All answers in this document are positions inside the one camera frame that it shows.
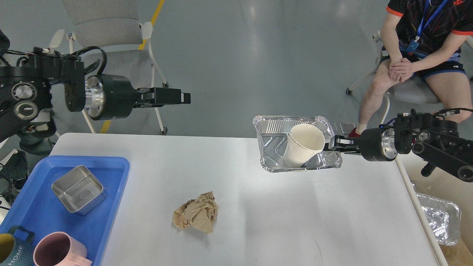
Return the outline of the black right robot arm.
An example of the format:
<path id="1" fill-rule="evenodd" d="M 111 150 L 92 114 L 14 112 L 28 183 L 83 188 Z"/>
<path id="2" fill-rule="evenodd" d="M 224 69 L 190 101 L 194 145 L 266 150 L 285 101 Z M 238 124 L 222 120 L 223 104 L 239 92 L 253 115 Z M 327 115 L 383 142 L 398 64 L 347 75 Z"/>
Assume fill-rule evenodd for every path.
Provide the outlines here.
<path id="1" fill-rule="evenodd" d="M 473 180 L 472 141 L 459 137 L 456 122 L 448 116 L 463 108 L 445 108 L 436 113 L 399 113 L 388 123 L 366 129 L 359 137 L 335 135 L 325 151 L 362 155 L 367 161 L 393 161 L 397 155 L 413 153 L 427 165 L 421 175 L 428 177 L 440 168 L 461 181 Z"/>

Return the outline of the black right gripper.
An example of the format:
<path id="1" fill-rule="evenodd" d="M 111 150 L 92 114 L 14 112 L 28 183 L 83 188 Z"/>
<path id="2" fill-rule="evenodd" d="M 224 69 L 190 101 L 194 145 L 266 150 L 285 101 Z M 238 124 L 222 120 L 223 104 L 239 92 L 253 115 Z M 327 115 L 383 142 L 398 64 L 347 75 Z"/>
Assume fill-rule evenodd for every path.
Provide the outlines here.
<path id="1" fill-rule="evenodd" d="M 326 144 L 324 151 L 361 154 L 367 161 L 393 161 L 398 154 L 395 148 L 395 130 L 388 127 L 366 129 L 360 137 L 335 135 L 334 146 Z"/>

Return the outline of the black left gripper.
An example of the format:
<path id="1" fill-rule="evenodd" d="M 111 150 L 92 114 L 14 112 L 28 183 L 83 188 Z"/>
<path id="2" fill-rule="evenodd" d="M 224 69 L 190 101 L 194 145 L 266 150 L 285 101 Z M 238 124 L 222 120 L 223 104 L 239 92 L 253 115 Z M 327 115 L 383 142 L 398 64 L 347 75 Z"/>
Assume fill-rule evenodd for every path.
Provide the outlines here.
<path id="1" fill-rule="evenodd" d="M 88 77 L 84 110 L 93 120 L 125 119 L 137 108 L 191 104 L 191 94 L 172 88 L 134 89 L 123 76 L 97 74 Z"/>

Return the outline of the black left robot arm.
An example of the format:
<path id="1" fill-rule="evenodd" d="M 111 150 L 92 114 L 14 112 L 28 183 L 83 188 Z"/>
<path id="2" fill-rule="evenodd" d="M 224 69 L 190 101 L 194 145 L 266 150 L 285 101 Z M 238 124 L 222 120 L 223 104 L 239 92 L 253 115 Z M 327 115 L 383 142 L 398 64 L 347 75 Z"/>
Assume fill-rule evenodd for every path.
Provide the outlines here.
<path id="1" fill-rule="evenodd" d="M 71 54 L 35 47 L 32 52 L 1 49 L 19 55 L 16 66 L 1 57 L 1 141 L 27 129 L 40 112 L 52 108 L 51 86 L 63 84 L 69 111 L 88 111 L 93 120 L 124 119 L 134 108 L 157 108 L 191 103 L 191 95 L 168 86 L 135 89 L 123 76 L 104 74 L 108 57 L 84 66 L 81 55 L 99 47 Z"/>

